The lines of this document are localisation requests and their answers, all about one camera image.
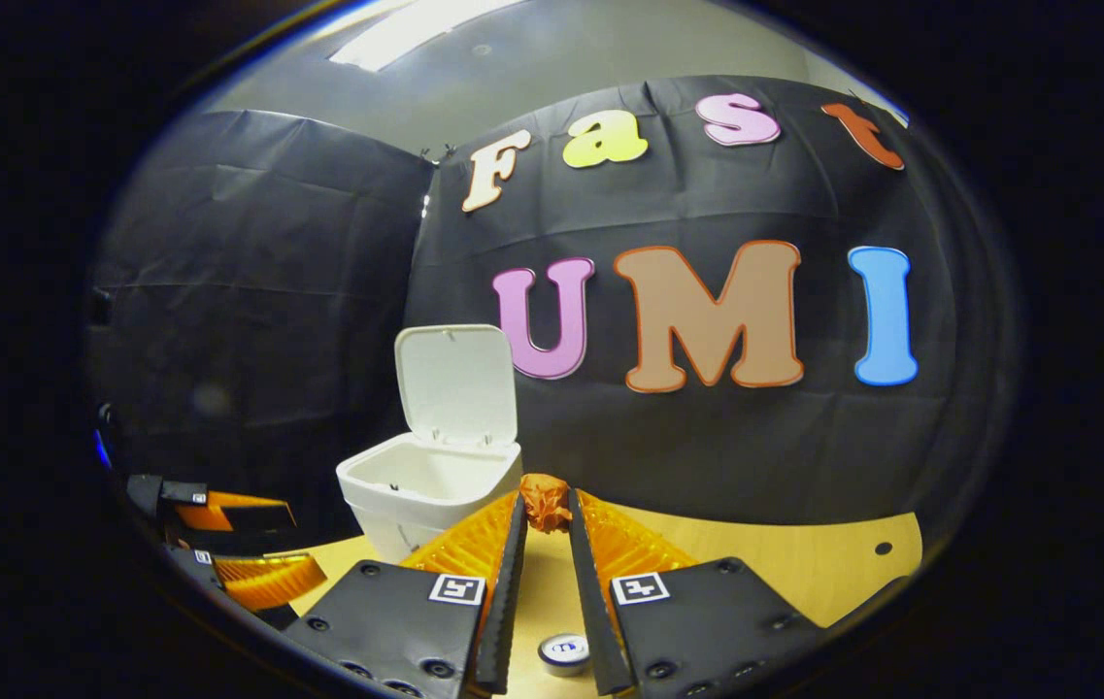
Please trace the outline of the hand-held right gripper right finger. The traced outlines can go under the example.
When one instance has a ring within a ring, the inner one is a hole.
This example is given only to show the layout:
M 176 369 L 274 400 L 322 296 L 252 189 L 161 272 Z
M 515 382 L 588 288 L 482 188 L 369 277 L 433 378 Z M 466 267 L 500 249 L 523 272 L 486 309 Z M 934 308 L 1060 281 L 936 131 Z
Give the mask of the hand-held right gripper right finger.
M 825 640 L 737 557 L 699 562 L 582 488 L 566 504 L 601 695 L 737 698 Z

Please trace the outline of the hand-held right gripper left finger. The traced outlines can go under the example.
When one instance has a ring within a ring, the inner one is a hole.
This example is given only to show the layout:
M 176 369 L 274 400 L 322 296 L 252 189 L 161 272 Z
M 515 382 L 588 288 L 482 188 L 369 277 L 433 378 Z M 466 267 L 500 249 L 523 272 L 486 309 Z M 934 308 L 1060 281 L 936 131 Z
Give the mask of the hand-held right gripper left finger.
M 357 561 L 284 636 L 382 698 L 506 693 L 524 549 L 511 491 L 397 565 Z

